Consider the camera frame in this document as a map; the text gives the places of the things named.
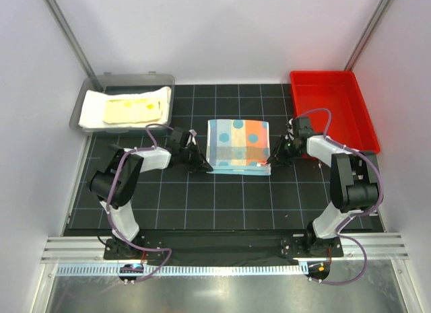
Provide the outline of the blue patterned towel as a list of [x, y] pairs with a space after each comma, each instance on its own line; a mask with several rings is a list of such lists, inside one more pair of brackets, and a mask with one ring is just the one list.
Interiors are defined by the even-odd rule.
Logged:
[[213, 174], [269, 176], [269, 123], [249, 119], [207, 122], [206, 160]]

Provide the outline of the yellow patterned towel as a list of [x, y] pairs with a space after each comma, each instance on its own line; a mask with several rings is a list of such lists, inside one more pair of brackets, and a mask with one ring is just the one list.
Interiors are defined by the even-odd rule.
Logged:
[[159, 99], [134, 98], [106, 101], [102, 120], [108, 125], [117, 125], [148, 123], [161, 117]]

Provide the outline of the white pink towel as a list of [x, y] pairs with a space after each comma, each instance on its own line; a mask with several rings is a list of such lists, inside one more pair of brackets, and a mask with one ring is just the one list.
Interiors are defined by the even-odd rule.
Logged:
[[[157, 98], [160, 101], [162, 109], [162, 117], [160, 120], [150, 121], [148, 123], [135, 124], [117, 124], [108, 125], [103, 120], [105, 102], [116, 99], [134, 99], [134, 98]], [[140, 94], [117, 94], [108, 95], [92, 90], [87, 91], [84, 97], [81, 114], [79, 116], [78, 125], [83, 129], [91, 131], [107, 130], [107, 129], [140, 129], [151, 123], [166, 125], [170, 116], [170, 105], [172, 101], [172, 89], [164, 86], [156, 91], [140, 93]]]

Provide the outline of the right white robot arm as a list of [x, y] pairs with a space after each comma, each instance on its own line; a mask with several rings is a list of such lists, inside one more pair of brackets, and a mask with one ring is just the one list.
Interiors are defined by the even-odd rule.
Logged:
[[303, 155], [318, 159], [331, 170], [329, 204], [309, 223], [302, 243], [306, 255], [325, 256], [353, 218], [381, 204], [382, 180], [375, 153], [352, 149], [326, 132], [316, 132], [308, 117], [290, 121], [288, 133], [279, 137], [267, 164], [289, 166]]

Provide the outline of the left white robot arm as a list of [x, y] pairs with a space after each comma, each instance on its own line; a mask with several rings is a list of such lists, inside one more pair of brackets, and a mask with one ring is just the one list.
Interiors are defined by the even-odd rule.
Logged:
[[114, 237], [121, 240], [119, 252], [127, 259], [139, 257], [143, 250], [142, 242], [136, 238], [139, 225], [131, 205], [140, 174], [177, 165], [191, 173], [213, 171], [195, 135], [192, 129], [175, 127], [165, 146], [156, 141], [151, 147], [131, 149], [109, 145], [89, 179], [88, 188], [105, 210]]

